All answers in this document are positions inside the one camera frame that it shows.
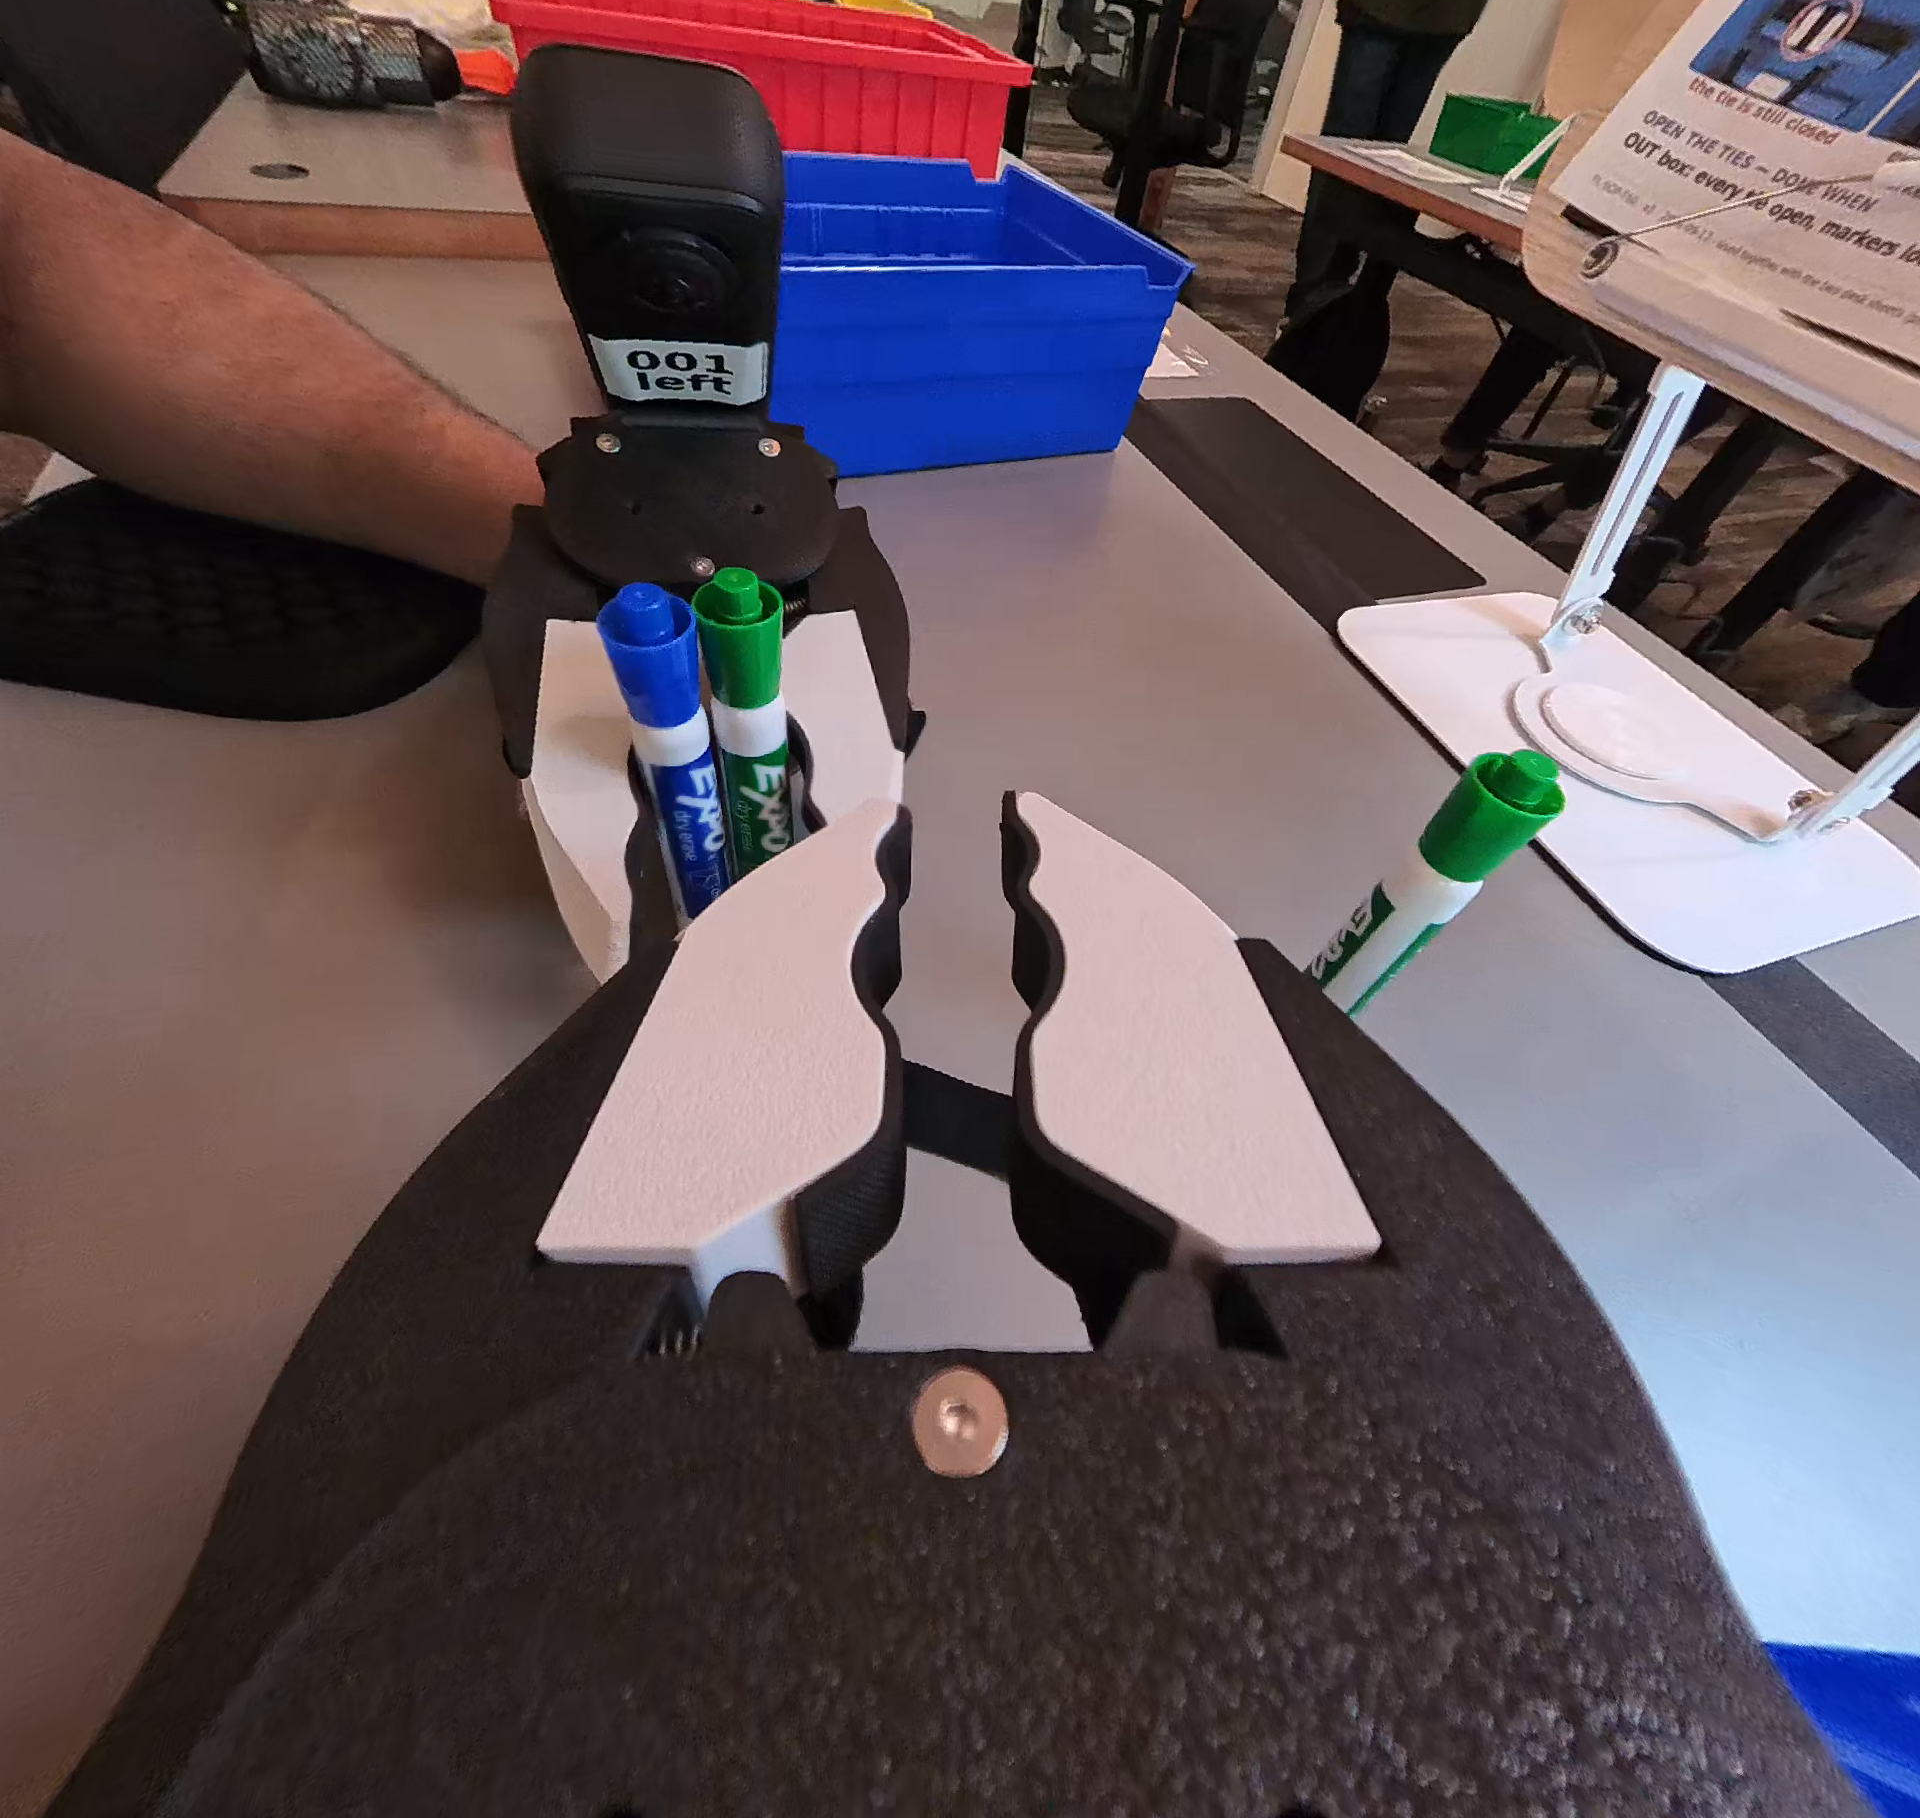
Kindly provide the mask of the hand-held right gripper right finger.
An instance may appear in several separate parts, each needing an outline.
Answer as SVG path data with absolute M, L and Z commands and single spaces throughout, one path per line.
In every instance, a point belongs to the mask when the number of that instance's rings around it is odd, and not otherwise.
M 1043 792 L 1003 800 L 1038 936 L 1016 1107 L 1038 1152 L 1178 1263 L 1347 1263 L 1382 1230 L 1235 929 Z

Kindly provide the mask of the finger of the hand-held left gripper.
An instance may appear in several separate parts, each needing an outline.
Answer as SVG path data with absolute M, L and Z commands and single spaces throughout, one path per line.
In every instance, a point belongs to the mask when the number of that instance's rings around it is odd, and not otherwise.
M 627 708 L 591 622 L 550 619 L 522 806 L 566 936 L 597 982 L 672 938 L 672 884 Z
M 900 802 L 907 761 L 886 722 L 858 617 L 801 619 L 784 642 L 780 670 L 804 834 L 874 800 Z

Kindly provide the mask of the blue dry-erase marker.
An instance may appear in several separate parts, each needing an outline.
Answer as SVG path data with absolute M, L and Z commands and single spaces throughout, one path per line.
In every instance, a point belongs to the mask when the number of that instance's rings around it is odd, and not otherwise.
M 729 891 L 734 856 L 692 606 L 659 582 L 627 582 L 597 615 L 597 633 L 627 708 L 679 916 L 698 920 Z

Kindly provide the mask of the green dry-erase marker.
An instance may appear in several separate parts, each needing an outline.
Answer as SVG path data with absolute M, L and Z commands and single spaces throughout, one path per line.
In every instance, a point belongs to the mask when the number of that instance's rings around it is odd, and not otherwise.
M 1418 843 L 1310 963 L 1311 982 L 1358 1015 L 1566 802 L 1560 770 L 1545 751 L 1478 756 Z
M 692 598 L 707 674 L 734 879 L 790 849 L 788 711 L 784 701 L 780 591 L 750 568 L 721 568 Z

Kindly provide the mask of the person's left forearm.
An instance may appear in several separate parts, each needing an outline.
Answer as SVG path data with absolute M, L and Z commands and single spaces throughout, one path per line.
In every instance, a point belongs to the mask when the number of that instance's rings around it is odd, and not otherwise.
M 534 452 L 319 296 L 2 137 L 2 430 L 185 511 L 488 582 Z

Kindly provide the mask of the black mesh chair pad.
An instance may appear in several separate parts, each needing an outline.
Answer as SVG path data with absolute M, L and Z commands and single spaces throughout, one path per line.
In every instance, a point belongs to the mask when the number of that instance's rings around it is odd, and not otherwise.
M 250 722 L 401 701 L 486 595 L 396 556 L 183 511 L 102 480 L 2 525 L 2 678 Z

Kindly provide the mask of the red plastic bin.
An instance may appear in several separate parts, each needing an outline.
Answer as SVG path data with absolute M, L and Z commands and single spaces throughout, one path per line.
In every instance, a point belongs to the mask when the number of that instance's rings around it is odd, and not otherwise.
M 999 173 L 1008 102 L 1035 70 L 902 10 L 815 0 L 491 0 L 517 54 L 566 44 L 744 76 L 785 150 L 962 158 Z

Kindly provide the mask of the wood-edged side table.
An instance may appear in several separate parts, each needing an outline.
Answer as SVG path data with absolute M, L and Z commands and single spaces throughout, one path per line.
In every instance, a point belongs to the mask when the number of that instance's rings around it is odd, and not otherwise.
M 158 185 L 179 215 L 259 257 L 541 262 L 509 105 L 326 108 L 241 79 Z

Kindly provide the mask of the black table mat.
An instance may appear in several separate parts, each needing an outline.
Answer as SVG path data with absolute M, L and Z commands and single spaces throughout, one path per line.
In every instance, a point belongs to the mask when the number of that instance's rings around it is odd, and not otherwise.
M 1325 633 L 1360 606 L 1485 585 L 1253 400 L 1143 400 L 1127 440 Z

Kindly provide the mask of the white metal stand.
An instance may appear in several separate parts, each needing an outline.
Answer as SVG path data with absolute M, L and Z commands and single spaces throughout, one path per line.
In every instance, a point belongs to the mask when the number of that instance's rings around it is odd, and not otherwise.
M 1908 922 L 1916 859 L 1867 824 L 1916 766 L 1917 722 L 1820 791 L 1749 727 L 1606 628 L 1605 594 L 1702 379 L 1656 367 L 1557 603 L 1482 591 L 1358 606 L 1356 663 L 1463 765 L 1545 751 L 1566 810 L 1551 859 L 1615 928 L 1696 973 L 1741 973 Z

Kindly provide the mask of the black speckled roll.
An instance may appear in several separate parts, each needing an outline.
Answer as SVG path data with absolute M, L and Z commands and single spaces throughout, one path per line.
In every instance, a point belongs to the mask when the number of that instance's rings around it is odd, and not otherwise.
M 228 26 L 250 72 L 276 102 L 321 108 L 439 106 L 462 95 L 504 102 L 517 63 L 496 49 L 455 49 L 405 18 L 341 0 L 240 0 Z

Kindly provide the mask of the wooden desk with black legs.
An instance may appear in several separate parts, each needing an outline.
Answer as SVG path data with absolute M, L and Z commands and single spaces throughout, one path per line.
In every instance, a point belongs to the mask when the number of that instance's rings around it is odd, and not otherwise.
M 1412 167 L 1386 146 L 1360 139 L 1289 139 L 1325 187 L 1325 225 L 1338 251 L 1352 250 L 1347 278 L 1319 279 L 1289 309 L 1264 360 L 1319 404 L 1356 419 L 1374 392 L 1393 341 L 1393 296 L 1399 282 L 1428 286 L 1504 327 L 1552 339 L 1557 309 L 1516 257 L 1522 222 L 1469 209 L 1463 190 L 1418 190 Z

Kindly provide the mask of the green plastic bin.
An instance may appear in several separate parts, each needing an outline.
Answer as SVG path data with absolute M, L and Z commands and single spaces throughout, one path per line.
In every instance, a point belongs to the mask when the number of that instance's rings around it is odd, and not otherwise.
M 1428 154 L 1460 168 L 1505 176 L 1540 146 L 1557 139 L 1564 121 L 1530 102 L 1446 94 L 1428 134 Z

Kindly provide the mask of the cardboard box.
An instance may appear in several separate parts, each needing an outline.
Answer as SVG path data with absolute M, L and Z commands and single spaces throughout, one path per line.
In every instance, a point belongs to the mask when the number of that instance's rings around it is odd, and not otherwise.
M 1555 121 L 1606 115 L 1647 70 L 1666 0 L 1566 0 L 1535 102 Z

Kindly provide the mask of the printed instruction sheet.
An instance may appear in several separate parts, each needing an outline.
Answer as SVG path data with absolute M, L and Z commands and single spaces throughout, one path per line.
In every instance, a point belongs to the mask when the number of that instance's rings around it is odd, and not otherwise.
M 1916 363 L 1917 0 L 1700 0 L 1552 185 L 1656 264 Z

